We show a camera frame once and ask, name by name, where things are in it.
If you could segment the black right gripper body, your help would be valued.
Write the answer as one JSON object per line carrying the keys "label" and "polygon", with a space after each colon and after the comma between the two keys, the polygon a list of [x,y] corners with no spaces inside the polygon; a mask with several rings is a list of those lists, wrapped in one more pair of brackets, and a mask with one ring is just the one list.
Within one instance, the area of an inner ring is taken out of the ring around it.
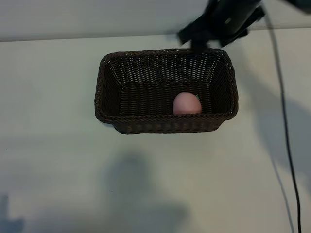
{"label": "black right gripper body", "polygon": [[194,24],[194,37],[233,42],[247,36],[249,26],[260,19],[259,0],[211,1]]}

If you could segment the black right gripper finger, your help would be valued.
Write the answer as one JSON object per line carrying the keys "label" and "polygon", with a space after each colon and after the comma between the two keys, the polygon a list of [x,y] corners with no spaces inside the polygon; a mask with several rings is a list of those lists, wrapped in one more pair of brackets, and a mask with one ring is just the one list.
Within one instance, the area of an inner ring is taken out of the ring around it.
{"label": "black right gripper finger", "polygon": [[194,37],[191,39],[191,50],[195,54],[202,54],[210,49],[210,37]]}
{"label": "black right gripper finger", "polygon": [[192,42],[195,35],[193,23],[188,24],[185,28],[178,32],[178,39],[181,45]]}

